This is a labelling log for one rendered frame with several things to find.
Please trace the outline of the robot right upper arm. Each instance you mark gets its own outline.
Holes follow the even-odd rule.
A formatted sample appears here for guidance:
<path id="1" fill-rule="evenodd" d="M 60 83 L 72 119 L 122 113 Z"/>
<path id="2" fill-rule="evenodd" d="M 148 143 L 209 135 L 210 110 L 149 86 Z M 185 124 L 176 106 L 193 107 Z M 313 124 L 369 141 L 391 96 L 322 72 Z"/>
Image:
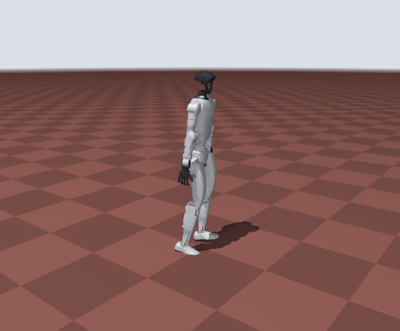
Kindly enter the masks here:
<path id="1" fill-rule="evenodd" d="M 199 138 L 198 133 L 195 132 L 194 129 L 197 125 L 197 118 L 198 118 L 200 111 L 201 111 L 201 103 L 194 101 L 194 102 L 188 104 L 188 107 L 187 107 L 188 120 L 187 120 L 186 136 L 189 132 L 192 132 L 194 134 L 193 141 L 197 141 Z"/>

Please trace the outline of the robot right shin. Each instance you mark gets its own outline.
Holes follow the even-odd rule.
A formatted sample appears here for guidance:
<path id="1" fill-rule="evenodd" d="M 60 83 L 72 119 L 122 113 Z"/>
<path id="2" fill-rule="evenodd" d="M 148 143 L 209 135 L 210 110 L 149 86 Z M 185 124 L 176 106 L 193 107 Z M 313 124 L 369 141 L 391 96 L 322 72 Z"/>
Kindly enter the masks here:
<path id="1" fill-rule="evenodd" d="M 200 209 L 201 210 L 201 209 Z M 194 207 L 194 205 L 189 204 L 186 206 L 186 212 L 184 214 L 184 218 L 183 218 L 183 239 L 182 239 L 182 244 L 186 245 L 182 245 L 184 247 L 187 248 L 188 246 L 188 242 L 190 240 L 190 237 L 192 236 L 192 233 L 195 229 L 195 226 L 197 224 L 197 220 L 199 218 L 199 213 L 200 210 L 198 212 L 198 214 L 196 214 L 196 209 Z"/>

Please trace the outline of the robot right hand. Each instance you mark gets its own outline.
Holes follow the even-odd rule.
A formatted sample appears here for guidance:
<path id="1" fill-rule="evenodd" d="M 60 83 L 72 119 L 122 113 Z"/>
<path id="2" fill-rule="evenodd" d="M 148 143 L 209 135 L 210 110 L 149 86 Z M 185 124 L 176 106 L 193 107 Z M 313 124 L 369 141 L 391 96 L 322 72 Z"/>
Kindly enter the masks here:
<path id="1" fill-rule="evenodd" d="M 183 160 L 182 160 L 183 161 Z M 182 164 L 181 164 L 181 167 L 182 167 L 182 169 L 180 170 L 180 172 L 179 172 L 179 178 L 178 178 L 178 182 L 180 182 L 180 178 L 181 178 L 181 184 L 184 184 L 184 185 L 189 185 L 189 183 L 188 183 L 188 178 L 190 177 L 190 179 L 191 179 L 191 182 L 193 182 L 193 179 L 192 179 L 192 177 L 191 177 L 191 175 L 190 175 L 190 171 L 189 171 L 189 168 L 190 168 L 190 164 L 191 164 L 191 161 L 189 160 L 189 163 L 188 163 L 188 167 L 187 166 L 183 166 Z"/>

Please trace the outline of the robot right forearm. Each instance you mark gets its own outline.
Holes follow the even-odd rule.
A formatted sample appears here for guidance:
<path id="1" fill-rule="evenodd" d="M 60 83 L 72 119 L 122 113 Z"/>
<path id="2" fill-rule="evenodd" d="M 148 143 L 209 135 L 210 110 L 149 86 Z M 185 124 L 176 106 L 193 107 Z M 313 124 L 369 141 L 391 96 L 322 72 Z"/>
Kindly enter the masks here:
<path id="1" fill-rule="evenodd" d="M 189 132 L 185 138 L 184 141 L 184 153 L 183 153 L 183 161 L 182 165 L 188 167 L 189 160 L 192 158 L 192 151 L 194 147 L 194 134 L 192 132 Z"/>

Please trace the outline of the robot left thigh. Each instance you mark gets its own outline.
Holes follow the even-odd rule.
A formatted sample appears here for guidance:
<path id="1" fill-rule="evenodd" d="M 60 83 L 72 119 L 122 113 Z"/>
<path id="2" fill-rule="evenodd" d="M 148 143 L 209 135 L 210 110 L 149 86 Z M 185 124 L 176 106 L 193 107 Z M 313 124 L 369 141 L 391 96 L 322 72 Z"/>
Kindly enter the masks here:
<path id="1" fill-rule="evenodd" d="M 203 203 L 210 198 L 217 178 L 217 165 L 213 152 L 208 151 L 208 160 L 204 164 L 207 165 L 204 166 L 206 174 L 206 194 Z"/>

